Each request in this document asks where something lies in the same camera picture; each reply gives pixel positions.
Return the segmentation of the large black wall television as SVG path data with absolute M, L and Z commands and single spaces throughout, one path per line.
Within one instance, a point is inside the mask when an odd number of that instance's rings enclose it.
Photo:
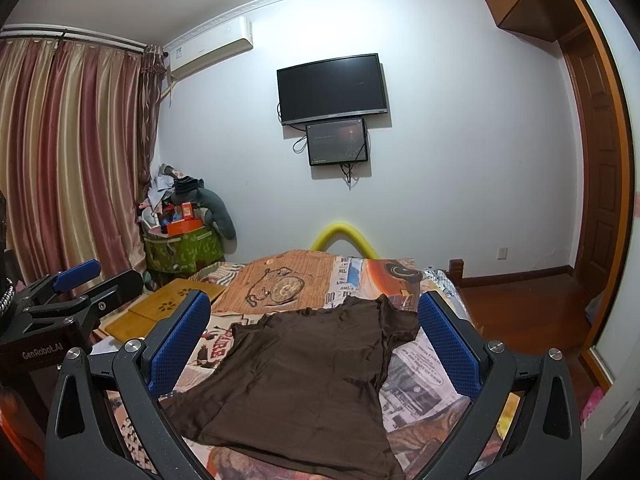
M 377 53 L 280 68 L 277 83 L 283 125 L 388 112 Z

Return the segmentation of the small black wall monitor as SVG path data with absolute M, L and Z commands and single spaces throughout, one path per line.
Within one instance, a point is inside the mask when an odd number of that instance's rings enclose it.
M 369 159 L 367 126 L 362 117 L 332 119 L 306 125 L 311 167 L 347 165 Z

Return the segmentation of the brown t-shirt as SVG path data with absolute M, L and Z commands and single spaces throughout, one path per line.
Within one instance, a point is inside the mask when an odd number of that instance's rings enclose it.
M 205 380 L 165 405 L 193 442 L 332 479 L 400 479 L 378 394 L 393 351 L 416 339 L 418 317 L 386 296 L 347 298 L 235 326 Z

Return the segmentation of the yellow foam tube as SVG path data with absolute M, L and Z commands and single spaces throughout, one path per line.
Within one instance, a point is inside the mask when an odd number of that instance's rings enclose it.
M 311 243 L 313 252 L 325 252 L 338 240 L 346 242 L 358 252 L 362 258 L 379 259 L 380 255 L 354 226 L 347 222 L 332 222 L 326 226 Z

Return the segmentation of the wardrobe mirror door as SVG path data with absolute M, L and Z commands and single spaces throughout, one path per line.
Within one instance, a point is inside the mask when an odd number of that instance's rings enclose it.
M 592 338 L 612 382 L 639 378 L 639 0 L 584 0 L 602 44 L 617 119 L 617 240 L 605 312 Z

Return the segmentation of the white wall air conditioner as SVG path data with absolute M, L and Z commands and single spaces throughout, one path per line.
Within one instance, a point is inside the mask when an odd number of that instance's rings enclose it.
M 245 16 L 238 16 L 170 48 L 168 54 L 171 79 L 184 79 L 252 49 L 252 23 Z

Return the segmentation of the brown wooden door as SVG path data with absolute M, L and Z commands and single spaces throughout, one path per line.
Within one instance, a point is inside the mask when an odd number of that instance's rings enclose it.
M 576 96 L 582 156 L 584 206 L 577 281 L 602 292 L 611 273 L 620 223 L 620 140 L 602 56 L 586 26 L 561 42 Z

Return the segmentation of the red and gold striped curtain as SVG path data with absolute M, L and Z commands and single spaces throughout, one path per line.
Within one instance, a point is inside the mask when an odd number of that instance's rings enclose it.
M 143 271 L 163 51 L 63 38 L 1 43 L 1 191 L 26 281 L 96 259 Z

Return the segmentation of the orange box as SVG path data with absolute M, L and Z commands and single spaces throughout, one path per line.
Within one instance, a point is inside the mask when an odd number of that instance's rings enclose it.
M 203 221 L 199 218 L 181 219 L 170 222 L 166 226 L 168 236 L 179 236 L 201 229 Z

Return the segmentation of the green fabric storage bin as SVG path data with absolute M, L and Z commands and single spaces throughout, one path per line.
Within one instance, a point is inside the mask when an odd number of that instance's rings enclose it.
M 177 236 L 144 234 L 142 240 L 146 268 L 161 285 L 173 278 L 188 278 L 224 258 L 218 233 L 207 226 Z

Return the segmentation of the bamboo lap desk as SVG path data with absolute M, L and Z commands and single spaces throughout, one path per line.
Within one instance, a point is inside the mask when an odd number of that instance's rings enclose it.
M 145 338 L 154 326 L 173 315 L 192 290 L 204 292 L 209 302 L 215 301 L 226 288 L 209 282 L 176 278 L 151 295 L 144 295 L 122 315 L 108 322 L 104 332 L 120 342 L 131 338 Z

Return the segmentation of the dark wooden bed post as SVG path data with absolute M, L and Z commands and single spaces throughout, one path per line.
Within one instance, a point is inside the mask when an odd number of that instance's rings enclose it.
M 447 270 L 447 276 L 454 286 L 460 286 L 463 281 L 464 261 L 462 259 L 451 259 Z

